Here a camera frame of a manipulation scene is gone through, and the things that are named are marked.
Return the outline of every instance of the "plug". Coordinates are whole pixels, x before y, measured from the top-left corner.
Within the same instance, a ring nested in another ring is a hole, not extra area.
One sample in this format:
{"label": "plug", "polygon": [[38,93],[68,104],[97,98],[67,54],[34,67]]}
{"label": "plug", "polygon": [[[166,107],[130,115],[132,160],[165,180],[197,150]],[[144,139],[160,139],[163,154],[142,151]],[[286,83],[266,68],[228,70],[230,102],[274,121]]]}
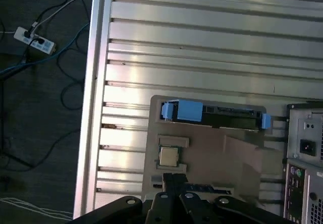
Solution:
{"label": "plug", "polygon": [[38,41],[38,43],[39,43],[39,44],[41,44],[41,45],[45,42],[45,40],[44,40],[44,39],[42,39],[42,38],[38,38],[38,39],[37,39],[37,41]]}
{"label": "plug", "polygon": [[30,31],[25,31],[24,36],[27,38],[30,38],[31,32]]}

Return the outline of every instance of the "power strip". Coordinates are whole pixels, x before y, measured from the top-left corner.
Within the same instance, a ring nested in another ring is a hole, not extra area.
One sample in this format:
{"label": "power strip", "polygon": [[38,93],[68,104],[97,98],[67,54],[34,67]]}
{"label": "power strip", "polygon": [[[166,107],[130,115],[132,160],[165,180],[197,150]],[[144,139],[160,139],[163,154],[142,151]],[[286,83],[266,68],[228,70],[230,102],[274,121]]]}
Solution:
{"label": "power strip", "polygon": [[17,31],[15,32],[14,38],[27,44],[27,45],[29,45],[29,43],[31,42],[32,39],[41,38],[45,41],[44,43],[40,44],[38,41],[33,41],[30,46],[32,46],[33,48],[38,49],[46,54],[49,54],[49,55],[51,55],[53,52],[55,52],[55,50],[56,50],[55,43],[47,40],[46,38],[43,38],[43,37],[37,35],[37,34],[34,34],[33,37],[31,36],[30,38],[27,38],[24,35],[26,31],[27,31],[26,29],[24,29],[22,27],[18,27]]}

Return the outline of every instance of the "dark floor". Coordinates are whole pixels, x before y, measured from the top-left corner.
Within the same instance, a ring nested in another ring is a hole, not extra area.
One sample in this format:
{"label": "dark floor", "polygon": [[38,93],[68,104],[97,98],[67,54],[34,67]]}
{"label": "dark floor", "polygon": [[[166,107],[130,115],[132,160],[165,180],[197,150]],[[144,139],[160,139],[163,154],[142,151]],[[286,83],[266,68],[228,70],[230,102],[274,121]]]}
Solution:
{"label": "dark floor", "polygon": [[[29,28],[40,12],[64,0],[0,0],[0,18],[7,31],[18,26]],[[91,0],[85,0],[90,11]],[[81,0],[70,4],[42,27],[38,34],[54,41],[59,48],[70,42],[79,29],[87,23]],[[88,33],[79,42],[87,48]],[[6,35],[4,46],[26,45]],[[46,54],[31,51],[34,60],[47,57]],[[0,55],[0,71],[15,65],[19,57]],[[76,78],[85,73],[84,55],[69,51],[62,57],[62,66]],[[34,68],[28,68],[5,84],[5,137],[9,138],[10,153],[31,163],[37,163],[45,156],[51,145],[63,134],[78,129],[81,110],[69,111],[60,102],[62,89],[71,83],[50,60]],[[82,104],[81,87],[72,88],[66,95],[66,102],[76,106]],[[70,135],[60,142],[50,157],[39,167],[28,172],[0,170],[0,176],[12,178],[8,191],[0,185],[0,198],[16,197],[43,208],[73,212],[79,133]],[[7,159],[2,157],[3,167]],[[23,166],[11,161],[11,169],[22,170]],[[0,202],[0,223],[64,223]]]}

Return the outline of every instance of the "white cable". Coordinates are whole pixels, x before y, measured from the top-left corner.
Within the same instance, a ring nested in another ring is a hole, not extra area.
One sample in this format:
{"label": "white cable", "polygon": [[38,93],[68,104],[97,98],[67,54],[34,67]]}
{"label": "white cable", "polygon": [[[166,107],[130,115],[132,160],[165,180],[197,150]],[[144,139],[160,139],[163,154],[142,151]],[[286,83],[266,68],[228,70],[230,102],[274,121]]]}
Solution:
{"label": "white cable", "polygon": [[36,205],[33,205],[31,203],[28,203],[26,201],[23,201],[23,200],[19,200],[19,199],[16,199],[16,198],[2,198],[0,199],[0,201],[7,201],[7,202],[11,202],[11,203],[15,203],[15,204],[23,204],[23,205],[27,205],[27,206],[30,206],[30,207],[33,207],[33,208],[36,208],[38,209],[39,211],[42,211],[46,214],[49,214],[49,215],[59,215],[59,216],[62,216],[62,217],[65,217],[65,218],[70,218],[72,219],[71,216],[68,216],[66,214],[63,214],[63,213],[67,213],[67,214],[70,214],[70,215],[73,215],[71,212],[68,212],[68,211],[58,211],[58,210],[52,210],[52,209],[46,209],[46,208],[40,208]]}
{"label": "white cable", "polygon": [[21,208],[26,208],[24,205],[27,205],[27,207],[30,207],[31,208],[30,210],[35,210],[35,211],[37,211],[37,213],[41,212],[41,213],[43,213],[45,215],[50,215],[53,218],[55,218],[55,217],[61,217],[61,218],[69,219],[69,220],[72,220],[73,219],[69,215],[65,215],[65,214],[61,214],[61,213],[56,213],[56,212],[44,211],[41,208],[34,208],[33,206],[28,205],[28,204],[25,204],[25,203],[14,202],[14,201],[5,201],[5,200],[0,200],[0,202],[5,202],[5,203],[8,203],[8,204],[9,203],[12,203],[12,204],[16,205],[17,207],[21,207]]}
{"label": "white cable", "polygon": [[32,212],[36,212],[36,213],[39,213],[39,214],[42,214],[42,215],[45,215],[45,216],[48,216],[48,217],[51,217],[51,218],[54,218],[54,219],[71,220],[71,219],[67,219],[67,218],[63,218],[63,217],[52,216],[52,215],[46,214],[46,213],[41,212],[41,211],[37,211],[37,210],[33,210],[33,209],[30,209],[30,208],[27,208],[27,207],[24,207],[24,206],[17,205],[17,204],[15,204],[13,202],[5,201],[5,200],[0,200],[0,201],[4,202],[4,203],[7,203],[7,204],[10,204],[10,205],[14,205],[16,207],[19,207],[19,208],[22,208],[22,209],[25,209],[25,210],[30,210]]}
{"label": "white cable", "polygon": [[52,209],[47,209],[47,208],[41,208],[41,207],[38,207],[38,206],[33,205],[33,204],[31,204],[31,203],[28,203],[27,201],[23,201],[23,200],[20,200],[20,199],[17,199],[17,198],[13,198],[13,197],[6,197],[6,198],[2,198],[2,199],[0,199],[0,200],[12,200],[12,201],[16,201],[16,202],[20,202],[20,203],[25,203],[25,204],[28,204],[28,205],[34,206],[34,207],[36,207],[36,208],[40,208],[40,209],[42,209],[42,210],[48,210],[48,211],[60,212],[60,213],[66,213],[66,214],[73,215],[73,213],[68,212],[68,211],[52,210]]}
{"label": "white cable", "polygon": [[7,202],[15,203],[15,204],[17,204],[17,205],[19,205],[19,206],[21,206],[21,205],[27,205],[28,207],[34,208],[34,209],[39,210],[39,211],[41,211],[42,213],[45,213],[45,214],[48,214],[48,215],[53,215],[53,216],[55,216],[55,217],[56,217],[56,216],[60,216],[60,217],[64,217],[64,218],[67,218],[67,219],[72,220],[72,217],[71,217],[71,216],[69,216],[69,215],[62,214],[62,213],[58,213],[58,212],[56,212],[55,210],[45,211],[45,210],[43,210],[43,208],[39,208],[39,207],[37,207],[37,206],[35,206],[35,205],[33,205],[33,204],[30,204],[30,203],[22,203],[22,202],[15,202],[15,201],[7,201]]}
{"label": "white cable", "polygon": [[15,34],[15,31],[0,31],[0,34]]}
{"label": "white cable", "polygon": [[70,0],[68,1],[65,5],[63,5],[62,7],[60,7],[57,11],[55,11],[53,14],[51,14],[50,16],[48,16],[45,20],[39,22],[35,27],[34,29],[32,30],[32,34],[34,34],[34,32],[37,30],[37,28],[45,23],[46,21],[48,21],[50,18],[52,18],[54,15],[56,15],[58,12],[60,12],[62,9],[64,9],[66,6],[68,6],[70,3],[74,2],[75,0]]}

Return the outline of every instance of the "blue plastic bracket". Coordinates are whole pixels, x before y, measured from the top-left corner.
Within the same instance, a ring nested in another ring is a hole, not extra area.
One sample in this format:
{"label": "blue plastic bracket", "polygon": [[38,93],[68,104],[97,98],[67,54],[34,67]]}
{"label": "blue plastic bracket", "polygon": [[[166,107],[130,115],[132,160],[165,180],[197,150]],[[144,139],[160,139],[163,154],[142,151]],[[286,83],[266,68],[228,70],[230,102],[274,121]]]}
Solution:
{"label": "blue plastic bracket", "polygon": [[177,119],[201,122],[203,103],[189,100],[178,100]]}
{"label": "blue plastic bracket", "polygon": [[174,110],[174,104],[172,104],[172,103],[165,103],[161,107],[161,115],[166,120],[172,120],[173,119],[173,110]]}
{"label": "blue plastic bracket", "polygon": [[270,115],[263,113],[262,119],[261,119],[261,128],[262,129],[268,129],[271,127],[272,118]]}

